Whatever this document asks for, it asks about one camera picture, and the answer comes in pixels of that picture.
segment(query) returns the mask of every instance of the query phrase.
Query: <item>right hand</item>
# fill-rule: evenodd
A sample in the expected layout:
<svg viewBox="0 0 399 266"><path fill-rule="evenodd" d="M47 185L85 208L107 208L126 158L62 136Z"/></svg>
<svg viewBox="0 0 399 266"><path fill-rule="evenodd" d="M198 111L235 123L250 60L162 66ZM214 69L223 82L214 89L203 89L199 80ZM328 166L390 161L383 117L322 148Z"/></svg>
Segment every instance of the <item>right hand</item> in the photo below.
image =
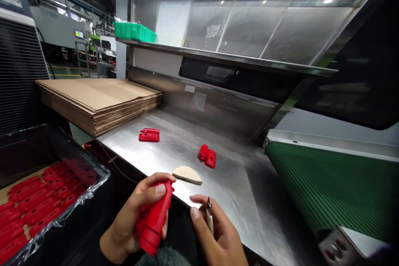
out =
<svg viewBox="0 0 399 266"><path fill-rule="evenodd" d="M190 199L202 204L199 210L195 207L191 208L190 214L195 233L204 249L209 266L248 266L238 232L217 202L212 198L210 199L213 215L213 237L206 222L208 197L193 195L190 196Z"/></svg>

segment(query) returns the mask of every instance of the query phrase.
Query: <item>dark screen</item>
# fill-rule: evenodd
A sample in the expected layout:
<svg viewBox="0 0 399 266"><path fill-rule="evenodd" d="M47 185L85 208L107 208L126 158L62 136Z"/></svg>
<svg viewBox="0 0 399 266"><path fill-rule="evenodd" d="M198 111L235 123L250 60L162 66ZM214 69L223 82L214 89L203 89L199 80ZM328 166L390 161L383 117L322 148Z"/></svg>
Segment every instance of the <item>dark screen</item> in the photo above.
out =
<svg viewBox="0 0 399 266"><path fill-rule="evenodd" d="M303 77L296 73L282 75L189 57L183 57L179 75L277 103L284 103Z"/></svg>
<svg viewBox="0 0 399 266"><path fill-rule="evenodd" d="M399 120L398 0L385 0L295 105L384 130Z"/></svg>

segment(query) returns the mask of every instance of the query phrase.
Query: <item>left hand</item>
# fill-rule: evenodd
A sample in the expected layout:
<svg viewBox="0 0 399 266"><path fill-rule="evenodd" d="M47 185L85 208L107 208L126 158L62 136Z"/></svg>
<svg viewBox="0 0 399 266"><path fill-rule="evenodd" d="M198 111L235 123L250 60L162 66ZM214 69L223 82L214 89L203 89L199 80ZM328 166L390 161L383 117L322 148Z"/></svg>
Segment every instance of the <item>left hand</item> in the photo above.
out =
<svg viewBox="0 0 399 266"><path fill-rule="evenodd" d="M176 178L164 172L157 172L142 180L134 189L132 195L119 211L112 225L100 238L100 248L104 256L114 264L122 264L129 254L137 252L140 240L133 235L134 226L139 218L141 207L159 201L166 192L164 184L152 187L157 181ZM162 238L166 238L167 216L162 227Z"/></svg>

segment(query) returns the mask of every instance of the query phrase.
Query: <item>ventilation grille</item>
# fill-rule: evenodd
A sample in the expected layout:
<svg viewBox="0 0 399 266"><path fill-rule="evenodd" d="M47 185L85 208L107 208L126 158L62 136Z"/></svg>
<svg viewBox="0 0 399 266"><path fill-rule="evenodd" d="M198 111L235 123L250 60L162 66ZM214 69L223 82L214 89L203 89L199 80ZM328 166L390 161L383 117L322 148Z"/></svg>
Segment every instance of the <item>ventilation grille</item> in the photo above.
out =
<svg viewBox="0 0 399 266"><path fill-rule="evenodd" d="M36 29L0 18L0 135L38 125L38 79L49 73Z"/></svg>

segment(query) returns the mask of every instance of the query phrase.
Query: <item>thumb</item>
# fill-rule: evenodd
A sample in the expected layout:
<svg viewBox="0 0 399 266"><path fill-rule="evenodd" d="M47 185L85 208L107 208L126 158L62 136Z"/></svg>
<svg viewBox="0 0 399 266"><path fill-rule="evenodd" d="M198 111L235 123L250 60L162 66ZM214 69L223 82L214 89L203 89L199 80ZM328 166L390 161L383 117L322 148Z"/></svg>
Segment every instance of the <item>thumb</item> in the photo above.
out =
<svg viewBox="0 0 399 266"><path fill-rule="evenodd" d="M205 256L208 264L214 265L219 260L220 245L216 242L212 236L211 231L202 217L201 212L193 207L190 210L192 225L194 227L197 238L199 239L202 248L204 249Z"/></svg>
<svg viewBox="0 0 399 266"><path fill-rule="evenodd" d="M145 204L152 204L158 202L166 192L166 187L164 184L159 184L154 187L148 188L145 192L140 193L136 196L135 206L140 208Z"/></svg>

